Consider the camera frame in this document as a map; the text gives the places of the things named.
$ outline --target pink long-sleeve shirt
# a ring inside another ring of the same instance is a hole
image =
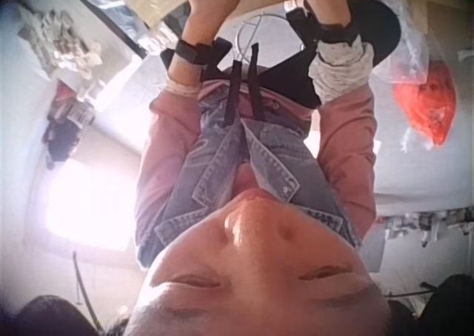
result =
[[[199,100],[219,86],[228,86],[228,81],[207,82]],[[285,106],[300,120],[311,120],[312,110],[272,91],[261,91],[264,104]],[[167,203],[184,159],[201,132],[201,111],[196,100],[165,90],[152,102],[150,110],[153,122],[137,186],[137,245],[154,227],[157,212]],[[250,95],[245,84],[241,86],[238,111],[244,118],[252,117]],[[319,113],[321,140],[315,159],[362,239],[376,217],[373,94],[365,84],[326,103],[319,108]],[[244,163],[237,170],[233,195],[254,187],[258,184],[252,167]]]

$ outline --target white sleeve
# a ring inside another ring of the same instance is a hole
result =
[[[352,46],[345,42],[325,44],[320,41],[309,76],[321,102],[327,103],[366,84],[372,62],[372,45],[362,43],[360,36]]]

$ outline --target window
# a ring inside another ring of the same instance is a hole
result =
[[[47,229],[87,246],[124,251],[133,233],[135,185],[116,172],[69,160],[47,195]]]

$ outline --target red bag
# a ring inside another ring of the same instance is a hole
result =
[[[443,61],[431,61],[426,84],[394,84],[393,95],[417,130],[442,145],[456,110],[450,71]]]

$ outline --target pink sleeve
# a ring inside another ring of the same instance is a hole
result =
[[[136,191],[137,246],[150,233],[201,132],[197,100],[163,91],[150,105],[153,121],[141,157]]]
[[[367,85],[326,103],[321,115],[318,162],[362,239],[375,218],[373,194],[377,123]]]

